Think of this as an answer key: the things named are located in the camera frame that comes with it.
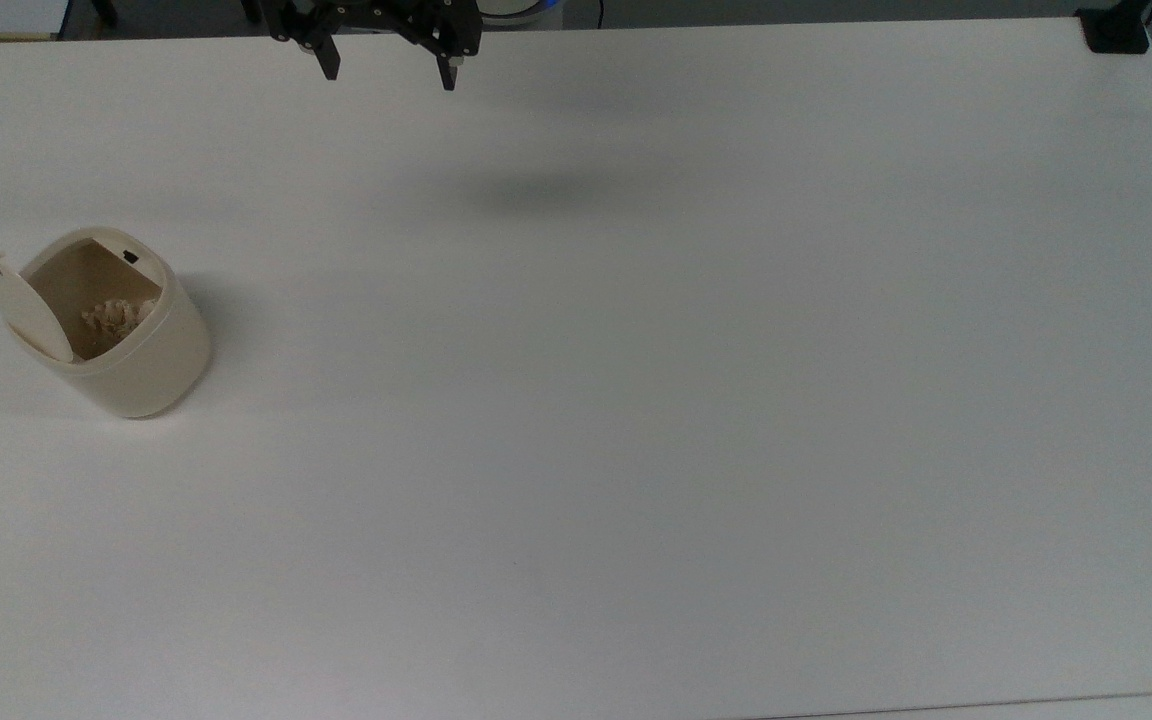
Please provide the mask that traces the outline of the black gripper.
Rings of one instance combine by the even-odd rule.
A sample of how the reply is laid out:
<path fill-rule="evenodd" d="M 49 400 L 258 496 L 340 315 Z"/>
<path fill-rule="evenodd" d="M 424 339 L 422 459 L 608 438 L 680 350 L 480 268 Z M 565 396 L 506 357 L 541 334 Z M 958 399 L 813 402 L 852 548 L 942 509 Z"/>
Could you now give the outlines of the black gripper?
<path fill-rule="evenodd" d="M 334 36 L 343 29 L 397 35 L 435 55 L 444 91 L 456 88 L 460 56 L 479 53 L 483 17 L 475 1 L 262 1 L 270 36 L 314 55 L 324 77 L 338 81 Z"/>

